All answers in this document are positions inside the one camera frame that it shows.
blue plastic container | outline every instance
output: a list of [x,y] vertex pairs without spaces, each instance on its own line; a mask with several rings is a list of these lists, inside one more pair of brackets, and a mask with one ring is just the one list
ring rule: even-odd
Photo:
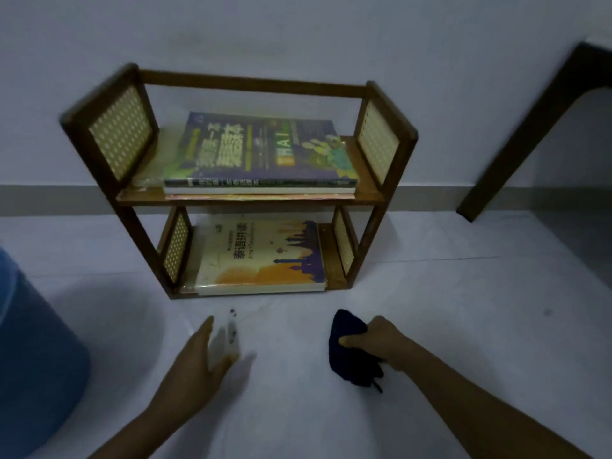
[[46,443],[81,399],[90,368],[77,336],[0,248],[0,458]]

floor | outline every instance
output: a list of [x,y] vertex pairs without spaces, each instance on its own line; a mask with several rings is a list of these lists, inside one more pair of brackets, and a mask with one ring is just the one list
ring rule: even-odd
[[[142,216],[157,241],[164,216]],[[366,218],[356,216],[357,229]],[[594,457],[612,448],[612,212],[387,215],[352,290],[169,301],[113,216],[0,218],[0,244],[88,345],[83,401],[32,458],[86,457],[148,403],[208,315],[242,360],[161,458],[466,458],[405,376],[327,362],[333,314],[377,314]],[[236,311],[232,317],[230,309]],[[224,341],[220,333],[217,342]]]

black cloth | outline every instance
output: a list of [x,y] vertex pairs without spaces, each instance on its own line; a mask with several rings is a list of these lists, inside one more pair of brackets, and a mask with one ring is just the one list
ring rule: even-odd
[[384,375],[379,363],[382,359],[366,353],[363,349],[343,347],[338,343],[340,337],[365,333],[368,326],[363,320],[344,309],[339,309],[333,317],[332,334],[329,336],[329,365],[336,374],[353,385],[370,387],[374,385],[380,393],[380,386],[374,377]]

wooden frame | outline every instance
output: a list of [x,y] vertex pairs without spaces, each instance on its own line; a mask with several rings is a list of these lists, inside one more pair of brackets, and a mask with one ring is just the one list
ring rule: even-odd
[[[146,93],[145,84],[170,87],[195,87],[235,91],[263,91],[269,93],[291,93],[318,95],[326,97],[360,98],[362,100],[359,118],[353,136],[343,137],[349,157],[359,174],[360,182],[354,199],[342,200],[333,196],[322,196],[317,200],[271,200],[265,195],[253,195],[249,200],[229,200],[223,195],[203,200],[196,196],[178,196],[166,200],[161,188],[147,190],[135,189],[130,181],[143,161],[149,160],[156,151],[159,128]],[[134,86],[150,126],[150,135],[139,148],[131,167],[121,177],[116,177],[111,163],[92,135],[90,127],[100,118],[129,87]],[[363,126],[364,114],[368,103],[372,102],[382,115],[386,125],[397,138],[391,164],[384,180],[380,182],[372,171],[370,161],[361,146],[359,136]],[[348,289],[353,286],[365,255],[367,254],[376,231],[383,220],[389,202],[400,181],[406,164],[417,143],[418,134],[408,119],[397,109],[388,96],[374,82],[365,85],[328,84],[303,81],[284,81],[255,79],[249,77],[215,76],[192,73],[176,73],[139,69],[128,64],[79,101],[60,119],[62,128],[70,138],[77,152],[96,179],[107,200],[130,234],[130,237],[144,256],[149,267],[171,298],[197,297],[196,293],[185,292],[183,276],[189,260],[194,227],[189,222],[186,206],[211,204],[235,204],[253,202],[265,207],[268,204],[332,204],[336,206],[334,221],[319,225],[321,249],[327,275],[327,289]],[[357,239],[347,206],[373,206],[373,210],[361,239]],[[135,206],[171,206],[162,237],[153,246],[135,211]],[[336,220],[341,219],[342,241],[348,242],[350,265],[345,270],[340,250],[346,248],[339,244],[341,239],[334,233]]]
[[611,86],[612,52],[591,43],[580,43],[457,212],[473,222],[578,98],[587,91]]

bookshelf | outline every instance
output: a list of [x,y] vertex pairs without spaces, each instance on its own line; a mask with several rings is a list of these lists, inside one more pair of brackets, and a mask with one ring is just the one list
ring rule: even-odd
[[[239,198],[180,195],[166,199],[160,187],[135,188],[132,178],[155,154],[159,135],[146,84],[360,99],[354,134],[342,137],[359,175],[354,198],[254,194]],[[271,205],[334,206],[332,222],[319,224],[327,289],[351,288],[418,139],[416,129],[372,81],[348,85],[214,76],[149,71],[133,63],[123,66],[66,111],[60,124],[172,299],[198,296],[193,292],[193,283],[201,248],[196,245],[197,227],[191,225],[187,208],[220,204],[253,204],[263,212]],[[171,207],[157,246],[140,223],[136,206]],[[372,207],[361,239],[356,236],[348,206]]]

